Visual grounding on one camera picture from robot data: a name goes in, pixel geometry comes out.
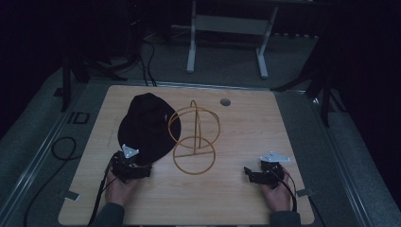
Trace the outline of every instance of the gray carpet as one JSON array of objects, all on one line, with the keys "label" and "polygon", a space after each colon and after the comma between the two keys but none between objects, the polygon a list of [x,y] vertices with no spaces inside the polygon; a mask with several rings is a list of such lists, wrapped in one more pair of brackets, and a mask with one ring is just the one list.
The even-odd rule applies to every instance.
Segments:
[{"label": "gray carpet", "polygon": [[[206,42],[200,38],[195,72],[187,74],[188,43],[184,36],[170,44],[149,40],[155,47],[150,70],[159,86],[182,83],[184,86],[201,84],[241,89],[268,89],[295,79],[316,42],[308,38],[272,37],[265,54],[270,77],[261,79],[251,44],[218,45],[210,44],[210,39]],[[145,44],[144,60],[148,61],[150,55],[151,47]],[[23,226],[26,208],[34,195],[62,165],[62,161],[56,160],[49,151],[53,142],[63,136],[73,136],[77,140],[74,156],[81,154],[108,87],[117,83],[144,85],[141,65],[124,71],[119,74],[129,78],[127,82],[112,81],[96,75],[95,71],[88,84],[73,82],[75,102],[66,113],[60,112],[61,98],[53,96],[56,88],[61,86],[61,71],[51,76],[32,99],[26,111],[0,142],[0,152],[6,157],[0,160],[3,170],[0,204],[9,204],[8,196],[18,187],[20,176],[38,150],[45,154],[45,161],[39,166],[38,174],[33,176],[35,181],[29,190],[19,195],[20,201],[15,201],[14,207],[17,208],[10,211],[11,218],[5,226]],[[307,82],[294,90],[304,90],[306,86]],[[326,226],[400,226],[400,212],[381,181],[349,115],[333,107],[334,112],[329,114],[330,128],[327,129],[317,114],[319,104],[314,104],[302,93],[288,91],[276,94],[276,97],[305,186],[316,193],[311,199],[316,203]],[[90,114],[88,123],[68,124],[72,112]],[[66,157],[72,144],[62,140],[55,149],[60,156]],[[32,204],[27,226],[60,226],[57,216],[62,198],[58,195],[68,189],[77,166],[78,160],[68,162],[43,189]],[[315,222],[310,226],[323,226],[316,212]]]}]

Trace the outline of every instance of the human hand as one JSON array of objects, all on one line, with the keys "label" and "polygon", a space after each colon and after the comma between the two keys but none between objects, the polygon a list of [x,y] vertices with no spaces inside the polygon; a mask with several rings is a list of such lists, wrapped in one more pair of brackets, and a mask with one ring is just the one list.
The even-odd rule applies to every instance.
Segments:
[{"label": "human hand", "polygon": [[[283,182],[288,183],[288,172],[284,168],[283,170],[286,172],[286,174],[284,174]],[[260,184],[260,187],[271,211],[278,212],[290,210],[290,194],[282,183],[279,183],[274,189],[269,188],[265,184]]]},{"label": "human hand", "polygon": [[106,202],[112,202],[125,206],[138,185],[140,179],[133,179],[122,183],[111,171],[107,174]]}]

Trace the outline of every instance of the metal stand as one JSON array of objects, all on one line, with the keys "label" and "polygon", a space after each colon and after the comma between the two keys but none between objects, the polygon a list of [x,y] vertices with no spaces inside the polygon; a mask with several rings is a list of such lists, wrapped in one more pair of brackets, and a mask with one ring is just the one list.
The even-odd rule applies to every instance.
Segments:
[{"label": "metal stand", "polygon": [[196,55],[196,31],[208,30],[217,32],[233,32],[240,34],[262,35],[263,41],[260,47],[256,48],[256,57],[259,64],[260,76],[266,79],[268,70],[263,54],[270,37],[271,29],[277,15],[278,7],[274,7],[269,20],[254,20],[242,18],[218,17],[209,15],[198,15],[196,11],[197,1],[192,1],[192,19],[191,19],[191,44],[189,46],[188,62],[186,72],[193,73],[195,68]]}]

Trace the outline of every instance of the white table leg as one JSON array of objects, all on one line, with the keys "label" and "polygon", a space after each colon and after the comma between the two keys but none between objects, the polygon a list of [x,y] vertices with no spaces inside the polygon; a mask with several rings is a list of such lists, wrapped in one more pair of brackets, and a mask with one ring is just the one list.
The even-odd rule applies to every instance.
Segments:
[{"label": "white table leg", "polygon": [[192,1],[192,19],[191,19],[191,45],[189,46],[188,62],[186,64],[186,72],[193,73],[195,68],[195,54],[197,45],[195,44],[196,33],[196,5],[197,1]]},{"label": "white table leg", "polygon": [[278,10],[277,7],[275,7],[273,9],[273,12],[268,21],[268,24],[266,25],[266,30],[265,30],[265,34],[263,36],[262,45],[260,47],[256,48],[256,57],[257,57],[257,62],[259,64],[260,77],[262,79],[266,79],[269,76],[268,69],[266,67],[265,57],[263,56],[263,54],[265,53],[266,45],[268,44],[268,40],[271,35],[271,29],[273,28],[273,25],[274,25],[274,20],[277,15],[277,10]]}]

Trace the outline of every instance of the dark background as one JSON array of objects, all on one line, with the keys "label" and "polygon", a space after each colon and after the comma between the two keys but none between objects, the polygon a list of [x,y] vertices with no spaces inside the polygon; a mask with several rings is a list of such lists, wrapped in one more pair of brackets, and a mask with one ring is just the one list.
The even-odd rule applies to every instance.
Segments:
[{"label": "dark background", "polygon": [[[190,2],[147,1],[137,13],[168,39],[171,24],[189,25]],[[333,86],[340,91],[342,101],[400,207],[398,191],[401,186],[397,182],[401,176],[401,6],[395,0],[349,2],[352,4],[342,1],[331,9],[284,5],[273,31],[290,36],[324,37],[330,45],[317,45],[321,49],[312,53],[309,67],[319,66],[316,59],[324,58],[325,48],[334,45],[339,51],[340,58],[334,61]],[[60,1],[54,5],[51,1],[11,0],[0,3],[0,137],[18,119],[47,77],[61,67],[62,56],[79,50],[95,61],[107,62],[113,51],[121,51],[118,39],[127,34],[124,33],[126,29],[118,25],[129,15],[118,13],[124,7],[116,5],[115,13],[110,13],[119,16],[108,25],[102,22],[104,17],[99,15],[107,15],[104,9],[110,3]],[[230,9],[224,11],[228,14],[248,11],[264,16],[264,11],[258,7],[245,11],[234,4],[226,9]],[[133,52],[137,51],[136,45],[132,43]]]}]

